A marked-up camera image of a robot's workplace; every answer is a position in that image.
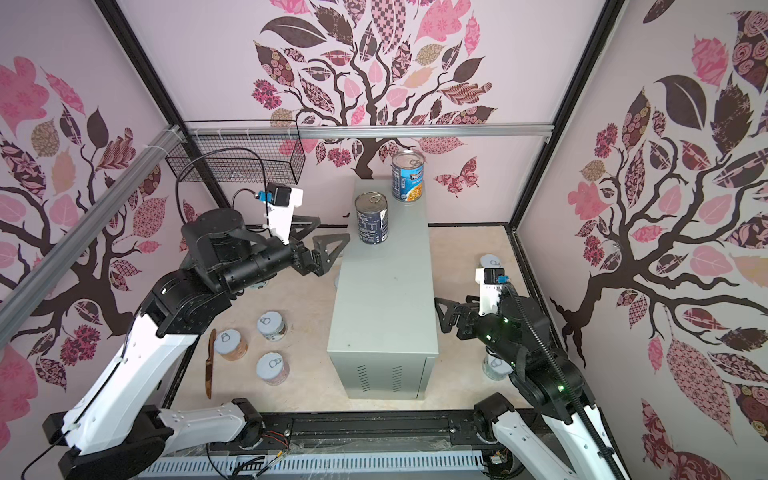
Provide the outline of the blue chicken noodle soup can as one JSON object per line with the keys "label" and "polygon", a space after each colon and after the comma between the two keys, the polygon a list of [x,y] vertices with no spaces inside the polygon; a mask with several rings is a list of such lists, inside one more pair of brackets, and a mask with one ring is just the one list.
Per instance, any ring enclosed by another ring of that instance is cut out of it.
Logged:
{"label": "blue chicken noodle soup can", "polygon": [[391,161],[392,192],[396,200],[416,202],[423,194],[425,158],[416,150],[403,150]]}

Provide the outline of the green short can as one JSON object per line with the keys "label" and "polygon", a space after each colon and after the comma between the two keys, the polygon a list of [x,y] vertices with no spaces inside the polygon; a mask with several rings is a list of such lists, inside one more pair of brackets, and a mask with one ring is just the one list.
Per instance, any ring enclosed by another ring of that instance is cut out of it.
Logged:
{"label": "green short can", "polygon": [[485,254],[480,258],[480,266],[484,269],[487,268],[502,268],[503,262],[501,259],[493,254]]}

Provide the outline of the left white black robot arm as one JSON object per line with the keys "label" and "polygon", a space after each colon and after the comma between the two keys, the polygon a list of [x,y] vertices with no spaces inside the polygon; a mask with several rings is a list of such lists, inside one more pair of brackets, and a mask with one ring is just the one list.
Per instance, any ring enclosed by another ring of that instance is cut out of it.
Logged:
{"label": "left white black robot arm", "polygon": [[161,277],[141,303],[123,346],[81,401],[43,424],[48,442],[66,446],[59,469],[66,479],[130,479],[161,456],[198,445],[257,445],[261,414],[245,398],[180,412],[148,399],[212,321],[248,287],[292,268],[322,276],[350,241],[347,233],[304,238],[316,217],[289,217],[288,236],[266,238],[246,228],[240,212],[214,209],[182,228],[188,254]]}

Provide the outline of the dark navy tall can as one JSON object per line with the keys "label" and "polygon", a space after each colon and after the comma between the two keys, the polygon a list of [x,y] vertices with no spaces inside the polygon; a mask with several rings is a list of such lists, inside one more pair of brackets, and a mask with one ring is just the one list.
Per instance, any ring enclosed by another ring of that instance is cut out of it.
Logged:
{"label": "dark navy tall can", "polygon": [[367,191],[355,199],[358,232],[365,244],[376,245],[388,238],[388,202],[384,194]]}

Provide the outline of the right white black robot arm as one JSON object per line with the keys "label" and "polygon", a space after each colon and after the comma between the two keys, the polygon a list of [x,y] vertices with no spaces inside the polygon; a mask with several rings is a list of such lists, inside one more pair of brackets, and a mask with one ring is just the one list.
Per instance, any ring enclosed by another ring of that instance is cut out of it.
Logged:
{"label": "right white black robot arm", "polygon": [[538,303],[502,293],[489,312],[479,302],[434,300],[440,328],[461,340],[477,339],[508,363],[508,378],[559,441],[561,460],[501,394],[474,407],[481,439],[505,447],[536,479],[626,479],[594,396],[567,354],[556,348]]}

